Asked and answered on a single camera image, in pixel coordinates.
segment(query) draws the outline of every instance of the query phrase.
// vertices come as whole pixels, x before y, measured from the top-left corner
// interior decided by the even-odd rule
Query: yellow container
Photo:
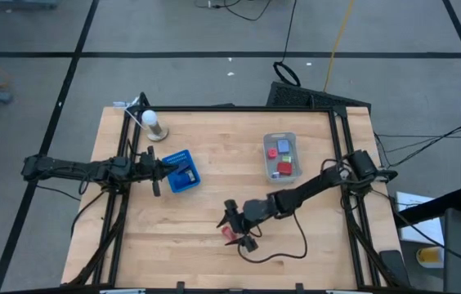
[[[445,250],[441,247],[419,249],[416,253],[418,263],[427,269],[443,269]]]

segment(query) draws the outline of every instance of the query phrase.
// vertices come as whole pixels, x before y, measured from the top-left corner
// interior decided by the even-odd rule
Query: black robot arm
[[[383,181],[397,176],[395,171],[379,171],[366,151],[357,150],[345,157],[347,163],[336,163],[332,167],[322,168],[321,173],[294,189],[282,189],[266,196],[265,200],[248,200],[243,212],[232,199],[225,201],[225,215],[217,227],[229,223],[232,230],[243,237],[229,242],[247,248],[249,252],[257,249],[256,242],[248,236],[250,230],[262,222],[274,217],[282,219],[294,214],[303,202],[329,188],[346,184],[356,194],[366,194],[370,184],[378,177]]]
[[[128,157],[113,157],[104,161],[76,163],[34,155],[25,159],[21,174],[27,181],[56,177],[97,183],[103,189],[120,189],[126,183],[152,180],[154,195],[159,196],[157,181],[174,172],[177,165],[154,159],[152,146],[147,148],[147,152],[138,155],[140,160],[137,163]]]

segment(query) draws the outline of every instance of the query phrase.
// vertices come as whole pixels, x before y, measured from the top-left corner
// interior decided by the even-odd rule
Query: table leg
[[[443,216],[445,211],[449,208],[455,208],[461,211],[461,189],[415,207],[407,208],[401,211],[400,214],[410,225],[414,225],[422,221]],[[394,222],[398,229],[408,226],[401,218],[396,216],[394,216]]]

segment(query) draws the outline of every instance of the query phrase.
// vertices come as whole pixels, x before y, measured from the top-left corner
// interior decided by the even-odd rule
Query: white paper
[[[433,200],[433,198],[430,197],[408,194],[403,192],[397,192],[396,195],[398,202],[398,211],[402,211],[406,208],[413,207],[415,205]],[[445,241],[443,239],[443,231],[441,230],[441,222],[439,218],[422,221],[414,225],[414,227],[422,231],[428,237],[439,242],[441,245],[445,245]],[[401,240],[403,241],[432,244],[432,242],[428,241],[425,237],[419,234],[412,227],[402,228],[400,229],[400,233]]]

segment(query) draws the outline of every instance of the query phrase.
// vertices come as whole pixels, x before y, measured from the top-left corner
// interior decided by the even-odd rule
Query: white ball
[[[146,110],[141,115],[143,123],[148,126],[155,126],[158,123],[158,115],[152,110]]]

